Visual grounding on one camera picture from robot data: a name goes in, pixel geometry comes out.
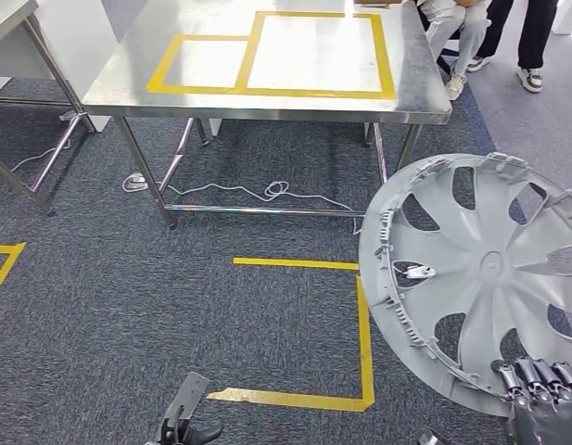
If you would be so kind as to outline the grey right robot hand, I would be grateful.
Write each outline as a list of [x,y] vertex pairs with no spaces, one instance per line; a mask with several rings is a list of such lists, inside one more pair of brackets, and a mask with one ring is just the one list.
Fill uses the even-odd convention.
[[521,356],[495,360],[510,405],[504,427],[509,444],[572,444],[572,366]]

